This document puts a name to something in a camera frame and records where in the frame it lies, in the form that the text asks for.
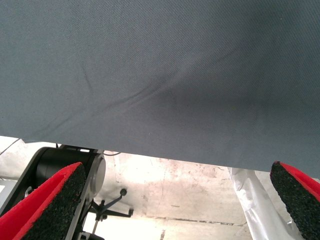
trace gray fabric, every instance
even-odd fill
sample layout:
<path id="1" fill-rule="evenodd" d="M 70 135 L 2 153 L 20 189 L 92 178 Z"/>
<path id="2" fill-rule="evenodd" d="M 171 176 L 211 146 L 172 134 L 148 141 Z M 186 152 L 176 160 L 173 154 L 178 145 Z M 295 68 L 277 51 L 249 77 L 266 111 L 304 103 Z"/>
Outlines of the gray fabric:
<path id="1" fill-rule="evenodd" d="M 319 1 L 0 5 L 0 134 L 319 176 Z"/>

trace black cable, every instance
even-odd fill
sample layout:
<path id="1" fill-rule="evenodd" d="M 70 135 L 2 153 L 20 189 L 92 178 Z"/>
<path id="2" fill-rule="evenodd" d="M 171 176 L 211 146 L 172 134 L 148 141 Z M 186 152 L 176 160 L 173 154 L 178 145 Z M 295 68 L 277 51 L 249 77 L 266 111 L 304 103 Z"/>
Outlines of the black cable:
<path id="1" fill-rule="evenodd" d="M 103 155 L 106 155 L 106 156 L 109 156 L 109 157 L 115 156 L 115 155 L 119 155 L 119 154 L 121 154 L 121 152 L 117 152 L 117 153 L 115 153 L 115 154 L 106 154 L 106 153 L 103 153 Z"/>
<path id="2" fill-rule="evenodd" d="M 5 150 L 3 150 L 0 155 L 2 155 L 5 151 L 7 151 L 13 144 L 15 144 L 16 142 L 18 142 L 21 138 L 18 138 L 17 140 L 15 140 L 13 143 L 11 143 Z"/>

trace white plastic sheet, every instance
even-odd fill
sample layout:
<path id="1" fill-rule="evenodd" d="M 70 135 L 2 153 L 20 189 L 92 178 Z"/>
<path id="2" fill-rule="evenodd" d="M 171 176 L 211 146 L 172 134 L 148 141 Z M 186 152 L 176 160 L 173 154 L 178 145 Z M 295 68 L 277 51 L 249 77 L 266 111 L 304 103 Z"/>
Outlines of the white plastic sheet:
<path id="1" fill-rule="evenodd" d="M 296 224 L 278 214 L 254 170 L 229 167 L 253 240 L 303 240 Z"/>

